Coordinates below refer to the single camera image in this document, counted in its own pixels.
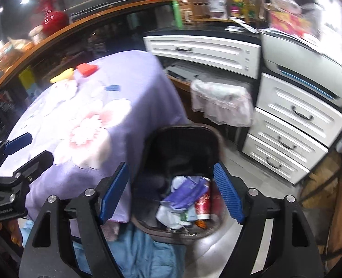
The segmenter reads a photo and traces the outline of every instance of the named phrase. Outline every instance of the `trash bin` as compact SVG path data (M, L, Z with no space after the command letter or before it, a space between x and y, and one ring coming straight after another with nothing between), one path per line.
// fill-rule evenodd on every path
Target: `trash bin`
M139 171L132 183L132 222L155 241L189 245L216 231L222 224L226 206L213 180L213 166L224 160L223 139L204 124L169 126L147 139ZM187 230L170 231L155 215L170 193L175 176L203 176L211 180L211 217L207 228L195 224Z

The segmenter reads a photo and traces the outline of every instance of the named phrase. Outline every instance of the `floral tablecloth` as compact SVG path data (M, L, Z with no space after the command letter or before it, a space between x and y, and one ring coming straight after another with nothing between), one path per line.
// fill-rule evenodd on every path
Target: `floral tablecloth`
M45 90L8 137L29 132L33 142L6 159L0 176L11 176L44 150L54 155L53 166L30 185L26 207L32 220L49 195L78 196L112 175L122 161L133 177L146 137L162 126L186 123L180 98L155 56L133 50L91 64L99 66L91 76L75 70L74 79ZM128 183L111 221L128 222L130 207ZM77 226L71 226L78 236Z

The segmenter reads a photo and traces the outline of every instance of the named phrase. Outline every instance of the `metal screw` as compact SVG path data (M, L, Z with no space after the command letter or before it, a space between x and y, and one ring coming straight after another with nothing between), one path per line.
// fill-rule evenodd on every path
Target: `metal screw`
M95 189L89 188L85 190L85 195L86 196L92 196L95 193Z
M10 197L9 197L9 202L13 202L15 200L15 194L13 193Z
M49 196L49 197L47 198L47 201L48 201L49 203L53 203L53 202L56 201L56 199L57 199L56 195L51 195L51 196Z
M289 203L294 203L296 201L296 198L293 195L287 195L286 199Z
M258 190L256 188L251 188L248 190L248 193L252 196L258 195Z

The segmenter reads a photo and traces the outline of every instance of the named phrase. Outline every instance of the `red vase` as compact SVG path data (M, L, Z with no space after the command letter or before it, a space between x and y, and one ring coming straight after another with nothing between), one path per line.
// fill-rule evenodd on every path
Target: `red vase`
M63 11L54 10L53 0L41 0L41 7L45 11L42 32L47 37L68 26L69 19L67 14Z

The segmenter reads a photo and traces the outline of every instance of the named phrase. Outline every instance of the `pink flower print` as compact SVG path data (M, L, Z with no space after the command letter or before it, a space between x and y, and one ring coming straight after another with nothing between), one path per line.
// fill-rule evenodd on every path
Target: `pink flower print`
M131 111L127 99L112 100L103 107L101 100L89 104L71 123L54 151L54 163L69 159L81 168L99 169L111 153L108 128L119 125Z

